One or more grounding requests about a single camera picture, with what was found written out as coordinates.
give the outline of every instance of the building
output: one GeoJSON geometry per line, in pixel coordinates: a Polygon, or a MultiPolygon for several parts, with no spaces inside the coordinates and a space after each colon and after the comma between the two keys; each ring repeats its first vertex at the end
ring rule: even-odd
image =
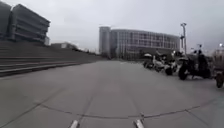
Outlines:
{"type": "Polygon", "coordinates": [[[8,23],[11,13],[11,6],[0,1],[0,39],[8,36],[8,23]]]}
{"type": "Polygon", "coordinates": [[[48,36],[45,37],[44,45],[50,46],[50,38],[48,36]]]}
{"type": "Polygon", "coordinates": [[[170,54],[180,49],[180,38],[175,35],[110,28],[103,32],[100,31],[100,53],[106,51],[112,58],[138,59],[140,52],[170,54]]]}
{"type": "Polygon", "coordinates": [[[51,47],[59,48],[59,49],[77,49],[77,46],[68,42],[63,43],[53,43],[51,44],[51,47]]]}
{"type": "Polygon", "coordinates": [[[110,27],[100,27],[99,33],[99,53],[110,57],[110,27]]]}
{"type": "Polygon", "coordinates": [[[45,42],[50,21],[18,4],[10,17],[10,39],[15,41],[45,42]]]}

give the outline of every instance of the stairs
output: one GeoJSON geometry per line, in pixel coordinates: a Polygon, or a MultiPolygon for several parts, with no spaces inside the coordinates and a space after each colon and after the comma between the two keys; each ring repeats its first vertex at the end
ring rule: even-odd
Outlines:
{"type": "Polygon", "coordinates": [[[0,76],[89,63],[101,57],[32,42],[0,41],[0,76]]]}

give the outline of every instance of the wheel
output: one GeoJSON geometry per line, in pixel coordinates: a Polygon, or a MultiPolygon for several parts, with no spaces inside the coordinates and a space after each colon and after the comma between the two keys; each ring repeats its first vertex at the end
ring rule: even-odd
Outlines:
{"type": "Polygon", "coordinates": [[[187,68],[185,66],[181,66],[178,72],[178,76],[181,80],[185,80],[187,78],[186,71],[187,71],[187,68]]]}
{"type": "Polygon", "coordinates": [[[166,72],[166,75],[168,75],[168,76],[173,75],[172,68],[167,68],[167,69],[165,70],[165,72],[166,72]]]}
{"type": "Polygon", "coordinates": [[[209,69],[206,69],[205,72],[204,72],[203,78],[208,79],[210,77],[211,77],[211,71],[209,69]]]}
{"type": "Polygon", "coordinates": [[[223,75],[221,73],[218,73],[215,77],[215,80],[217,88],[222,88],[224,82],[223,75]]]}

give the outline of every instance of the overcast sky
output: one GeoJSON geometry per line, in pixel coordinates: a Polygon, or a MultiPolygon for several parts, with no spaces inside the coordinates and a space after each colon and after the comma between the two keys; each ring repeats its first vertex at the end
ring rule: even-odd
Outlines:
{"type": "Polygon", "coordinates": [[[51,21],[51,42],[71,41],[98,49],[99,26],[180,35],[187,23],[188,47],[224,43],[223,0],[3,0],[21,3],[51,21]]]}

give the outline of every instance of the pole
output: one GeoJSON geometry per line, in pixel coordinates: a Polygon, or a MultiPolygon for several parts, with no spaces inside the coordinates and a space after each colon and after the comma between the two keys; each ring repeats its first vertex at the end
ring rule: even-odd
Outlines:
{"type": "Polygon", "coordinates": [[[183,26],[183,31],[184,31],[184,52],[185,52],[185,55],[187,54],[187,43],[186,43],[186,28],[185,26],[183,26]]]}
{"type": "Polygon", "coordinates": [[[187,24],[186,23],[182,23],[181,26],[183,27],[183,36],[184,36],[184,53],[185,55],[187,54],[187,39],[186,39],[186,26],[187,24]]]}

